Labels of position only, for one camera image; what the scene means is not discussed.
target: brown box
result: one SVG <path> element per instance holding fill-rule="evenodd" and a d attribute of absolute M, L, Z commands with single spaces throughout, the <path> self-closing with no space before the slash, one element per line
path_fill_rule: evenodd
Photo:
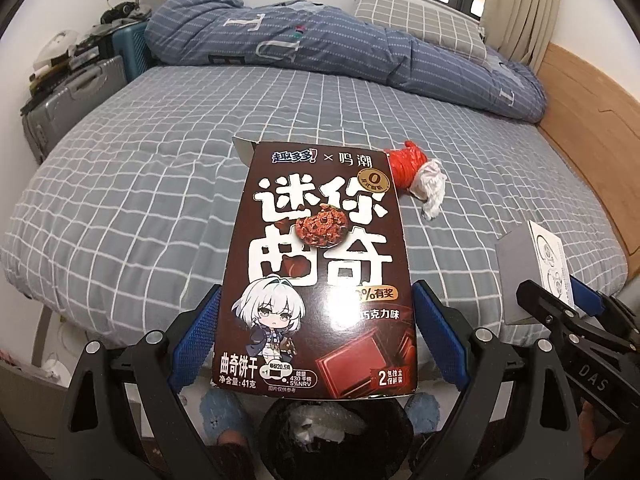
<path fill-rule="evenodd" d="M 415 325 L 386 153 L 234 138 L 249 174 L 212 381 L 295 399 L 410 394 Z"/>

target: white hair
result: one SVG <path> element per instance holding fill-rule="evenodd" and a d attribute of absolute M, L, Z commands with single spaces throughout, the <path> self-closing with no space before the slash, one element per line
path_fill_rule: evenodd
<path fill-rule="evenodd" d="M 300 329 L 300 320 L 305 317 L 305 304 L 289 280 L 277 274 L 249 283 L 231 309 L 236 317 L 252 327 L 258 323 L 258 309 L 265 304 L 270 305 L 274 314 L 291 314 L 288 332 Z"/>

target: white box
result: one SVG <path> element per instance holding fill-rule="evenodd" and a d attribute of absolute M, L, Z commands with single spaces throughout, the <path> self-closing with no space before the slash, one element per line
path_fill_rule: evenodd
<path fill-rule="evenodd" d="M 526 280 L 536 282 L 565 304 L 574 307 L 562 240 L 555 234 L 527 221 L 500 238 L 495 251 L 506 324 L 538 322 L 518 305 L 516 299 L 518 286 Z"/>

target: blue gripper pad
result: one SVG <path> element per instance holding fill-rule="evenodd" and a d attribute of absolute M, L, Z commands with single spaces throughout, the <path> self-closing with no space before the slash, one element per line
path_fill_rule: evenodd
<path fill-rule="evenodd" d="M 174 350 L 169 386 L 175 393 L 193 384 L 213 346 L 221 294 L 222 287 L 207 301 L 203 311 Z"/>
<path fill-rule="evenodd" d="M 444 380 L 455 384 L 456 388 L 462 391 L 469 382 L 465 348 L 425 290 L 425 286 L 427 285 L 419 282 L 412 286 L 415 322 Z"/>
<path fill-rule="evenodd" d="M 571 278 L 571 289 L 574 292 L 575 306 L 585 311 L 588 316 L 599 316 L 604 312 L 602 298 L 580 280 Z"/>

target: suitcase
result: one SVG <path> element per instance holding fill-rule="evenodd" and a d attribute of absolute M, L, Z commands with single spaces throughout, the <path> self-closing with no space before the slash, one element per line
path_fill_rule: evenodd
<path fill-rule="evenodd" d="M 101 58 L 122 57 L 127 83 L 132 82 L 156 64 L 149 47 L 146 46 L 146 24 L 145 20 L 144 22 L 123 25 L 100 40 L 98 44 Z"/>
<path fill-rule="evenodd" d="M 80 119 L 127 84 L 120 56 L 87 67 L 22 116 L 27 142 L 41 164 Z"/>

